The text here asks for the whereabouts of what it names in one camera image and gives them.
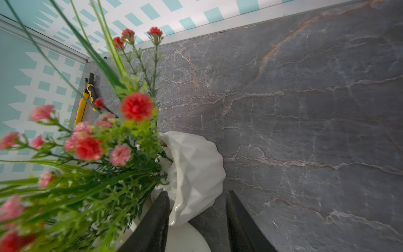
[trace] green grass blade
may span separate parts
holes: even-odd
[[[87,34],[85,33],[83,24],[81,23],[81,20],[80,20],[80,18],[79,18],[79,16],[78,16],[78,13],[77,13],[77,10],[76,10],[76,8],[75,8],[75,6],[74,6],[73,0],[70,0],[70,3],[71,3],[71,6],[73,7],[74,14],[76,15],[76,18],[77,18],[77,20],[78,20],[78,23],[80,24],[81,30],[83,30],[84,37],[85,37],[85,39],[86,39],[86,40],[88,41],[88,43],[89,43]]]
[[[9,186],[6,186],[6,187],[0,189],[0,192],[5,192],[5,191],[8,191],[8,190],[16,188],[16,187],[19,187],[19,185],[9,185]]]
[[[108,79],[109,84],[112,87],[121,87],[125,88],[125,85],[120,83],[118,76],[115,74],[115,72],[111,69],[108,64],[104,62],[104,60],[99,56],[99,54],[94,50],[92,45],[85,40],[85,38],[82,37],[82,35],[76,30],[76,28],[69,22],[69,20],[66,18],[64,13],[60,10],[59,6],[56,4],[54,0],[49,0],[52,6],[56,9],[58,14],[63,18],[63,20],[66,22],[66,24],[69,26],[69,28],[73,31],[74,35],[77,37],[77,39],[82,43],[83,47],[87,50],[88,54],[92,57],[94,60],[94,63],[100,68],[100,70],[105,74],[105,77]]]
[[[109,33],[108,26],[106,25],[106,20],[105,16],[102,10],[101,2],[98,0],[98,5],[101,10],[101,15],[98,13],[97,9],[95,8],[95,4],[93,0],[90,0],[91,6],[94,9],[95,15],[98,18],[99,24],[101,26],[102,32],[104,33],[105,36],[105,41],[106,45],[108,46],[108,50],[110,52],[110,55],[113,58],[113,62],[115,62],[116,67],[119,70],[119,73],[121,76],[127,76],[127,70],[125,66],[123,65],[122,59],[120,58],[120,55],[116,49],[115,43],[113,42],[112,36]]]
[[[0,185],[36,185],[38,178],[0,181]]]
[[[23,161],[0,160],[0,162],[30,163],[30,164],[36,164],[36,165],[45,165],[45,166],[54,167],[64,173],[73,173],[74,170],[78,173],[83,173],[83,174],[88,174],[88,173],[92,172],[91,170],[79,167],[78,165],[69,164],[69,163],[59,164],[59,163],[57,163],[56,160],[50,160],[50,159],[45,159],[45,160],[33,159],[33,160],[23,160]]]
[[[21,28],[23,29],[23,31],[25,32],[25,34],[28,36],[29,40],[34,44],[34,46],[36,47],[36,49],[39,51],[39,53],[42,55],[42,57],[56,70],[56,72],[60,75],[60,77],[76,92],[78,93],[83,99],[85,99],[88,103],[91,104],[91,106],[93,106],[93,108],[100,112],[96,107],[94,107],[94,105],[92,105],[92,103],[86,99],[83,96],[83,93],[78,91],[70,82],[68,79],[66,79],[66,77],[64,77],[64,75],[55,67],[55,65],[49,60],[48,57],[46,57],[46,55],[43,53],[43,51],[41,50],[41,48],[39,47],[39,45],[36,43],[35,40],[33,40],[31,34],[27,31],[27,29],[25,28],[24,24],[22,23],[21,19],[19,18],[19,16],[17,15],[17,13],[15,12],[15,10],[13,9],[13,7],[11,6],[10,2],[8,0],[5,0],[7,6],[9,7],[9,9],[11,10],[12,14],[14,15],[14,17],[16,18],[17,22],[20,23]]]

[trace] white ceramic vase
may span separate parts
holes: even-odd
[[[222,193],[225,171],[222,156],[214,143],[204,137],[169,131],[160,133],[167,156],[174,162],[161,159],[161,166],[168,174],[169,185],[160,185],[152,198],[162,190],[168,191],[173,203],[169,215],[170,226],[180,226],[212,206]]]

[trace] artificial flower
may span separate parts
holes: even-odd
[[[39,105],[32,110],[31,119],[33,121],[38,121],[42,119],[48,120],[53,109],[53,105]]]
[[[92,129],[90,128],[91,124],[88,122],[80,122],[78,123],[75,127],[74,127],[74,132],[77,133],[87,133],[87,134],[91,134],[92,133]]]
[[[0,221],[7,221],[21,216],[25,211],[25,207],[21,204],[21,199],[18,195],[9,198],[0,208]],[[14,227],[14,223],[6,225],[7,229]]]
[[[18,138],[20,133],[18,132],[8,132],[5,136],[0,139],[0,150],[5,150],[8,146],[13,146],[16,144],[15,139]]]
[[[122,31],[122,39],[127,40],[129,44],[134,44],[134,31],[130,29],[125,29]]]
[[[66,139],[66,141],[64,142],[64,149],[66,151],[70,151],[70,150],[72,150],[74,148],[74,143],[75,143],[75,140],[77,138],[77,134],[78,134],[77,132],[74,132],[71,135],[71,137],[69,139]]]
[[[120,111],[127,120],[140,122],[149,119],[154,109],[151,98],[142,93],[133,93],[126,96],[121,105]]]
[[[116,145],[110,153],[110,162],[114,166],[125,166],[131,157],[131,149],[127,144]]]
[[[95,121],[95,125],[98,127],[103,126],[105,128],[112,127],[112,123],[108,119],[116,118],[116,116],[112,113],[103,113],[100,114],[98,119]]]
[[[148,35],[153,35],[153,34],[155,34],[155,35],[157,35],[157,36],[159,36],[159,37],[161,37],[161,35],[162,35],[162,31],[161,31],[161,29],[159,29],[158,27],[151,27],[150,28],[150,30],[147,32],[148,33]]]
[[[44,144],[44,141],[42,140],[42,135],[39,135],[39,136],[36,137],[34,140],[32,140],[32,146],[33,146],[35,149],[38,149],[39,147],[41,147],[42,144]]]
[[[104,100],[102,98],[97,98],[94,102],[94,107],[96,108],[105,108]]]
[[[125,47],[124,43],[121,41],[120,37],[116,37],[113,39],[115,43],[116,49],[123,49]]]
[[[39,187],[44,189],[54,179],[51,171],[45,171],[38,180]]]
[[[101,148],[101,141],[88,134],[80,134],[77,137],[74,150],[78,158],[85,161],[98,160],[104,153]]]
[[[30,234],[26,236],[19,236],[15,230],[9,231],[4,234],[0,240],[1,252],[18,252],[26,245],[35,240],[35,235]]]

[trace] red flower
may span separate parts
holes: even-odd
[[[32,140],[32,146],[33,146],[35,149],[38,149],[39,147],[41,147],[42,144],[44,144],[44,141],[42,140],[42,135],[39,135],[37,138],[35,138],[34,140]]]
[[[98,160],[104,153],[101,141],[85,133],[81,133],[77,137],[74,148],[78,158],[85,161]]]
[[[120,111],[127,120],[136,120],[140,122],[151,117],[154,104],[149,96],[142,93],[133,93],[126,96],[121,105]]]
[[[53,105],[39,105],[35,107],[31,112],[31,119],[33,121],[38,121],[42,119],[49,119],[50,113],[54,109]]]
[[[96,108],[105,108],[104,100],[102,98],[98,98],[94,102],[94,107]]]
[[[158,27],[151,27],[151,29],[147,32],[148,35],[152,36],[153,34],[158,35],[159,37],[161,37],[162,35],[162,31],[161,29],[159,29]]]
[[[122,31],[122,39],[127,39],[129,44],[134,44],[134,31],[130,29],[125,29]]]
[[[6,233],[0,240],[1,252],[18,252],[35,240],[35,235],[18,236],[17,231]]]
[[[113,39],[113,42],[115,43],[116,49],[122,49],[125,47],[123,42],[121,41],[120,37],[116,37]]]
[[[9,132],[0,139],[0,150],[5,150],[8,146],[16,144],[15,139],[20,136],[18,132]]]

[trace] grey marble wall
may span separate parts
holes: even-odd
[[[202,135],[224,157],[224,193],[190,221],[213,252],[229,251],[228,190],[280,252],[403,251],[403,1],[161,49],[161,130]],[[85,71],[117,111],[99,70]]]

